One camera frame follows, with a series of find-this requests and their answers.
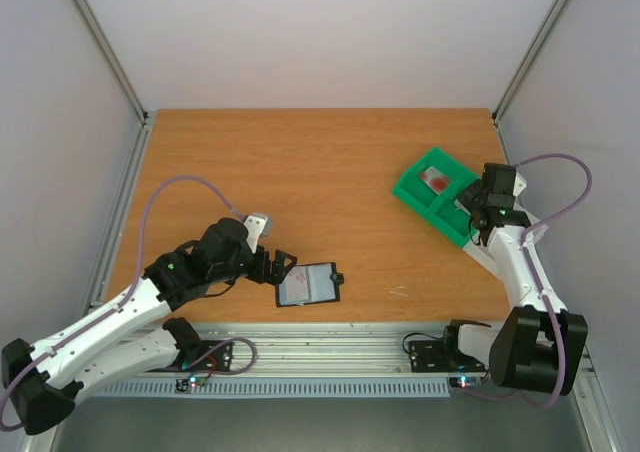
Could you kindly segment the right controller board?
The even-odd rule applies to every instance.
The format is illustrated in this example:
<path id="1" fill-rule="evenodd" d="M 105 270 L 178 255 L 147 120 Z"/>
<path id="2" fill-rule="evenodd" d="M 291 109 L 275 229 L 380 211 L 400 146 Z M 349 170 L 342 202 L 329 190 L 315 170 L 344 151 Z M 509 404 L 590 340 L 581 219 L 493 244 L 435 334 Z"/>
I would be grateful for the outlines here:
<path id="1" fill-rule="evenodd" d="M 453 389 L 470 389 L 478 387 L 485 382 L 483 376 L 460 375 L 449 378 L 449 385 Z"/>

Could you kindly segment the left aluminium corner post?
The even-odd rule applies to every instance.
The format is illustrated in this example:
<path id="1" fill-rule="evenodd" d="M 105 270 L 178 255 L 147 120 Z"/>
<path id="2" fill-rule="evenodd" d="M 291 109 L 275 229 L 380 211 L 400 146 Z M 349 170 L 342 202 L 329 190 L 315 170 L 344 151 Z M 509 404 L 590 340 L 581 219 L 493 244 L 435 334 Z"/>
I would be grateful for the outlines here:
<path id="1" fill-rule="evenodd" d="M 88 0 L 71 0 L 141 125 L 149 116 Z"/>

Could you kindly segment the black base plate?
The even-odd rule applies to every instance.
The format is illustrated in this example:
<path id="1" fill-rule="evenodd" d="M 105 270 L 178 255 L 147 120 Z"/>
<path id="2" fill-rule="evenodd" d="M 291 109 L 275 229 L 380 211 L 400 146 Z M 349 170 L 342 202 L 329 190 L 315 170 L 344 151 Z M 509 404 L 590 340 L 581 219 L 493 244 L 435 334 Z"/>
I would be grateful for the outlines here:
<path id="1" fill-rule="evenodd" d="M 439 340 L 412 340 L 406 344 L 414 373 L 485 373 L 478 360 L 455 351 Z"/>
<path id="2" fill-rule="evenodd" d="M 191 347 L 178 354 L 177 358 L 163 371 L 169 372 L 228 372 L 233 355 L 233 343 L 230 341 L 204 340 L 200 345 Z"/>

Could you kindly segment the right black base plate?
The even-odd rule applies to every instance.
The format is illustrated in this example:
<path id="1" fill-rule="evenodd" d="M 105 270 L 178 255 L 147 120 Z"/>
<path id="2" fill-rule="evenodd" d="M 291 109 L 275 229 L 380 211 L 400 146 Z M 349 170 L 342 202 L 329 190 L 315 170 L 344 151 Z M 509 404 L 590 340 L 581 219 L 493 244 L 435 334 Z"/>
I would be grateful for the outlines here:
<path id="1" fill-rule="evenodd" d="M 478 360 L 455 351 L 439 340 L 412 340 L 406 344 L 414 373 L 485 373 Z"/>

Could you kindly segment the grey card in tray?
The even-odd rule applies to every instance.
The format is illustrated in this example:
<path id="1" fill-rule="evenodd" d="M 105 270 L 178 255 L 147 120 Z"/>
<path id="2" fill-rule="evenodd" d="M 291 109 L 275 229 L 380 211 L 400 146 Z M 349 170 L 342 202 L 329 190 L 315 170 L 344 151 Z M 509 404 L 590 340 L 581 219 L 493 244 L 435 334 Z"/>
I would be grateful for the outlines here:
<path id="1" fill-rule="evenodd" d="M 454 201 L 454 205 L 456 206 L 457 209 L 463 211 L 467 215 L 471 214 L 471 212 L 469 210 L 469 201 L 468 200 L 463 199 L 463 198 L 457 198 Z"/>

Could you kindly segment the black leather card holder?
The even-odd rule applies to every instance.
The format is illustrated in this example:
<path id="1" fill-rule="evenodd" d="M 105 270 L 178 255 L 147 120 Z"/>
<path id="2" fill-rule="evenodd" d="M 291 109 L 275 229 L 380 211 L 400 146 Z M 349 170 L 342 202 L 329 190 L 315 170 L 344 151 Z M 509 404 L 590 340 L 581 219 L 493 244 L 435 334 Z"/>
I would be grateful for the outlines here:
<path id="1" fill-rule="evenodd" d="M 334 303 L 341 300 L 340 289 L 344 285 L 344 275 L 338 271 L 335 262 L 315 263 L 308 265 L 296 265 L 307 268 L 309 276 L 309 288 L 311 298 L 307 303 L 300 305 L 280 306 L 277 297 L 277 287 L 275 288 L 276 306 L 296 307 L 308 306 L 324 303 Z"/>

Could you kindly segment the green plastic sorting tray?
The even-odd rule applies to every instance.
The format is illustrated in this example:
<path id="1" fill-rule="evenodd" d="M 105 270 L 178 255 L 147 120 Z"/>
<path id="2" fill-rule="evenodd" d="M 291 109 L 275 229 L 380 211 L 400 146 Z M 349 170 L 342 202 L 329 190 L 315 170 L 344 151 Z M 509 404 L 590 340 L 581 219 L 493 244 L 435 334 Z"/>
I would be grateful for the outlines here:
<path id="1" fill-rule="evenodd" d="M 436 195 L 419 177 L 429 166 L 436 167 L 452 180 L 441 195 Z M 401 175 L 392 193 L 457 247 L 462 248 L 470 238 L 467 229 L 470 218 L 456 208 L 454 201 L 464 188 L 478 179 L 479 176 L 468 167 L 442 149 L 434 147 Z"/>

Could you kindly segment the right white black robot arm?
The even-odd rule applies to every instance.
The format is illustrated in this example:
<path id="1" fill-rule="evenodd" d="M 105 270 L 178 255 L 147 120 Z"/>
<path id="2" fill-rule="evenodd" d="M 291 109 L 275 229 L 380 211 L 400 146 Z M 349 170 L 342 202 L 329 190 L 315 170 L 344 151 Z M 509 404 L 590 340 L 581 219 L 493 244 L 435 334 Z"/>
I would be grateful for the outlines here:
<path id="1" fill-rule="evenodd" d="M 493 259 L 511 311 L 500 329 L 453 320 L 441 355 L 455 370 L 481 364 L 498 387 L 521 394 L 545 393 L 542 407 L 568 394 L 588 335 L 585 318 L 569 312 L 538 257 L 536 243 L 548 219 L 534 222 L 516 206 L 526 183 L 516 167 L 487 163 L 461 200 L 478 246 Z"/>

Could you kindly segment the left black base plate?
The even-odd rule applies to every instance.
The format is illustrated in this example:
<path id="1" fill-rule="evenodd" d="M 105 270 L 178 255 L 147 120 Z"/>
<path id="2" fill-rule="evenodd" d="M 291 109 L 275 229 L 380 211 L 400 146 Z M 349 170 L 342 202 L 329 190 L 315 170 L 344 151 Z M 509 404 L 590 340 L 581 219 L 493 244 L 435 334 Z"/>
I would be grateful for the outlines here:
<path id="1" fill-rule="evenodd" d="M 169 372 L 228 372 L 233 355 L 233 343 L 230 341 L 204 340 L 200 345 L 191 347 L 178 354 L 177 358 L 163 371 Z"/>

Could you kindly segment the right aluminium corner post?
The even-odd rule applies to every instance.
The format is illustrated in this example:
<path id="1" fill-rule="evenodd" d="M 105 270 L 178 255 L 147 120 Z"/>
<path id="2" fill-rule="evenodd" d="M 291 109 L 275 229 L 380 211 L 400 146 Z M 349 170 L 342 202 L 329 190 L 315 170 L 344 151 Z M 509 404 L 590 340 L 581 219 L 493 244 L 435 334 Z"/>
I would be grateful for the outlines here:
<path id="1" fill-rule="evenodd" d="M 526 49 L 524 56 L 519 62 L 514 75 L 509 81 L 504 93 L 498 101 L 497 106 L 492 112 L 492 119 L 496 127 L 500 125 L 500 122 L 515 100 L 516 95 L 523 86 L 526 78 L 533 70 L 536 61 L 544 50 L 544 47 L 551 38 L 555 28 L 559 24 L 571 1 L 572 0 L 552 0 L 551 5 L 545 13 L 541 24 L 534 33 L 534 36 L 528 48 Z"/>

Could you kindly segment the left controller board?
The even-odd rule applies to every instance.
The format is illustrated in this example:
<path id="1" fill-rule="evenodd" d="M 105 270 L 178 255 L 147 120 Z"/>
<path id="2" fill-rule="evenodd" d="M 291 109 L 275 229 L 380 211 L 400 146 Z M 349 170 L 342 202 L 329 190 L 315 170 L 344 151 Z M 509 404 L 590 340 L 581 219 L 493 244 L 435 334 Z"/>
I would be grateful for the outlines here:
<path id="1" fill-rule="evenodd" d="M 206 377 L 192 376 L 185 379 L 177 379 L 175 381 L 175 392 L 180 394 L 193 393 L 194 391 L 204 387 L 208 382 Z"/>

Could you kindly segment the controller board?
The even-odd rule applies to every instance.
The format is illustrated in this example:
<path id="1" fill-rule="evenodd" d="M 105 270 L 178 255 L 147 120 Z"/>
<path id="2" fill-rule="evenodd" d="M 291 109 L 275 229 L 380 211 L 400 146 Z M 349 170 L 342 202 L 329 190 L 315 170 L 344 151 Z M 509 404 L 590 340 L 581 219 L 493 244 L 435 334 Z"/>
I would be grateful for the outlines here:
<path id="1" fill-rule="evenodd" d="M 185 379 L 177 379 L 175 381 L 175 392 L 180 394 L 193 393 L 194 391 L 204 387 L 208 382 L 206 377 L 192 376 Z"/>
<path id="2" fill-rule="evenodd" d="M 478 387 L 485 382 L 483 376 L 460 375 L 449 378 L 449 385 L 453 389 L 470 389 Z"/>

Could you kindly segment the aluminium corner post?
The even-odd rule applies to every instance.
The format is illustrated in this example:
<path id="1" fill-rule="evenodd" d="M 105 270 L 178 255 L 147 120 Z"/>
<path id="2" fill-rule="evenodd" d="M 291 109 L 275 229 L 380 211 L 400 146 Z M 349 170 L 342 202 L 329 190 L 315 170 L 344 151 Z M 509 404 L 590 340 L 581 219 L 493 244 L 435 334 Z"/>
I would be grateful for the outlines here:
<path id="1" fill-rule="evenodd" d="M 149 116 L 88 0 L 71 0 L 141 125 Z"/>
<path id="2" fill-rule="evenodd" d="M 515 100 L 516 95 L 523 86 L 526 78 L 533 70 L 536 61 L 544 50 L 544 47 L 551 38 L 555 28 L 559 24 L 571 1 L 572 0 L 552 0 L 551 5 L 545 13 L 541 24 L 534 33 L 534 36 L 528 48 L 526 49 L 524 56 L 519 62 L 514 75 L 509 81 L 504 93 L 498 101 L 497 106 L 492 112 L 492 119 L 496 127 L 500 125 L 500 122 Z"/>

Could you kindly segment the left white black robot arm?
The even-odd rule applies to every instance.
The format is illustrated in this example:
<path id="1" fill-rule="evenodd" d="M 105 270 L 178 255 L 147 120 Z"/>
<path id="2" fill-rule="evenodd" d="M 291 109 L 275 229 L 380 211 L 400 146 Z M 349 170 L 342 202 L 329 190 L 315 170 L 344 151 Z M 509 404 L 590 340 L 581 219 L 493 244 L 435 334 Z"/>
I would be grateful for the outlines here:
<path id="1" fill-rule="evenodd" d="M 3 424 L 2 431 L 39 435 L 123 378 L 173 365 L 195 367 L 201 340 L 186 319 L 171 313 L 210 297 L 213 285 L 231 289 L 240 279 L 280 285 L 297 259 L 260 245 L 268 227 L 263 215 L 222 218 L 201 238 L 160 255 L 128 289 L 67 328 L 33 343 L 16 338 L 6 344 L 1 404 L 12 406 L 19 421 Z"/>

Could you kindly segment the red white card in tray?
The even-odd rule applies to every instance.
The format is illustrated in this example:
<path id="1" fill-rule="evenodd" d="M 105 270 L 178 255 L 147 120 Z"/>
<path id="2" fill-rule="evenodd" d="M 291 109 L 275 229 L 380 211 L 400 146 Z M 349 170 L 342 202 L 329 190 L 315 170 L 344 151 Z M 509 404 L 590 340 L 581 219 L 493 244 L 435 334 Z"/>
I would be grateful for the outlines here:
<path id="1" fill-rule="evenodd" d="M 419 177 L 436 195 L 441 195 L 452 183 L 448 176 L 434 166 L 423 170 Z"/>

